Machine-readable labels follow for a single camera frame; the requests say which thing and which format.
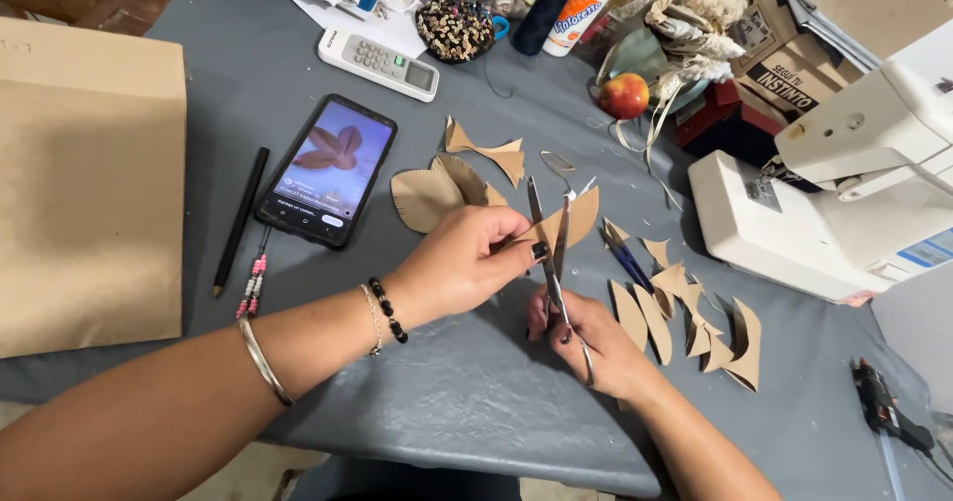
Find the white remote control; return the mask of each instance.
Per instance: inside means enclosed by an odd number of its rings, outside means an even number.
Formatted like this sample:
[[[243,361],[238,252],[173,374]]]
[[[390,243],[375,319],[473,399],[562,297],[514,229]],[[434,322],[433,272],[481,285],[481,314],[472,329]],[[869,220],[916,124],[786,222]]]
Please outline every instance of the white remote control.
[[[440,73],[434,67],[396,53],[367,37],[327,29],[317,40],[315,50],[317,57],[324,62],[395,92],[423,102],[434,100],[436,95]]]

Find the black beaded bracelet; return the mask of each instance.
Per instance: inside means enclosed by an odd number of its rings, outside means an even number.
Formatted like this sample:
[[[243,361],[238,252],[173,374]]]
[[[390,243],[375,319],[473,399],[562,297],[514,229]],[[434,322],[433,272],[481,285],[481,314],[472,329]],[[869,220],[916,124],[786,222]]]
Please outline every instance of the black beaded bracelet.
[[[384,316],[387,317],[394,338],[397,339],[400,344],[407,343],[407,334],[404,333],[404,328],[400,327],[400,323],[394,318],[394,309],[391,307],[391,301],[387,300],[387,297],[384,296],[384,286],[380,284],[380,280],[378,278],[370,278],[367,280],[367,285],[371,286],[371,292],[374,293],[377,297],[377,301],[380,302],[380,310],[383,311]]]

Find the phone charm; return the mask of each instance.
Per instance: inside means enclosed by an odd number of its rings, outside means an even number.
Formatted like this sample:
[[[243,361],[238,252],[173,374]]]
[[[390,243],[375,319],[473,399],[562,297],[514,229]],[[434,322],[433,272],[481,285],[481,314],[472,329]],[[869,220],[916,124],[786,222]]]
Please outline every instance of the phone charm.
[[[265,228],[265,234],[258,244],[258,255],[252,263],[252,275],[248,278],[245,285],[245,297],[238,305],[238,312],[235,313],[235,320],[239,319],[245,312],[248,318],[252,319],[258,315],[258,298],[261,296],[261,285],[265,282],[265,268],[268,266],[268,256],[265,255],[265,246],[268,244],[268,237],[272,234],[272,227]]]

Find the table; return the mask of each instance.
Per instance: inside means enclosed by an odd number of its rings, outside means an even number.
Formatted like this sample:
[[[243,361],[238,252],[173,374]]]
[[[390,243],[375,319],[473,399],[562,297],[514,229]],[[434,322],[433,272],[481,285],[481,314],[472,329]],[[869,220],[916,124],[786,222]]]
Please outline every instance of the table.
[[[520,56],[503,41],[485,60],[440,66],[437,99],[423,104],[320,62],[312,52],[321,30],[289,0],[173,0],[148,34],[180,42],[188,84],[188,150],[184,249],[185,334],[232,323],[262,233],[250,225],[221,300],[211,281],[232,216],[259,145],[272,148],[273,168],[326,93],[342,93],[395,119],[399,135],[380,173],[349,249],[328,251],[283,234],[269,244],[263,311],[274,312],[337,293],[395,268],[420,235],[399,220],[388,179],[426,167],[452,115],[477,145],[523,138],[527,174],[554,212],[562,181],[541,150],[577,166],[580,188],[592,176],[601,215],[633,236],[671,239],[669,259],[684,260],[707,290],[735,296],[763,323],[760,392],[723,372],[701,374],[676,352],[663,368],[670,380],[747,454],[789,500],[880,499],[889,483],[877,440],[862,421],[847,362],[864,356],[885,372],[911,419],[925,423],[922,379],[885,347],[868,308],[835,306],[729,268],[708,257],[689,194],[690,157],[666,142],[653,153],[655,171],[679,195],[669,208],[641,154],[608,135],[606,119],[586,97],[594,70],[572,58]],[[503,99],[496,88],[515,90]],[[502,172],[475,153],[460,154],[521,212],[525,183],[508,186]],[[631,241],[643,267],[648,253]],[[622,268],[593,231],[566,255],[565,285],[609,302],[607,279]],[[517,280],[471,313],[431,324],[402,347],[345,367],[282,415],[265,441],[336,453],[532,476],[605,491],[656,496],[671,492],[661,461],[631,413],[579,385],[545,344],[524,341],[524,305],[542,271]],[[719,312],[703,316],[727,331]],[[685,343],[681,315],[670,323]],[[123,361],[167,343],[87,349],[0,361],[0,399],[39,403]],[[907,447],[895,444],[909,498],[939,499],[947,490]]]

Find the black nail polish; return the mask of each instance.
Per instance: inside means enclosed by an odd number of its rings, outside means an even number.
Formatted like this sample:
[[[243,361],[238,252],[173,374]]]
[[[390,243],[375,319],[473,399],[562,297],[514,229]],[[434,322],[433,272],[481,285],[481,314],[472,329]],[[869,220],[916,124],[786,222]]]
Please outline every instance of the black nail polish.
[[[549,245],[546,244],[544,240],[533,244],[533,258],[534,259],[543,259],[549,255]]]

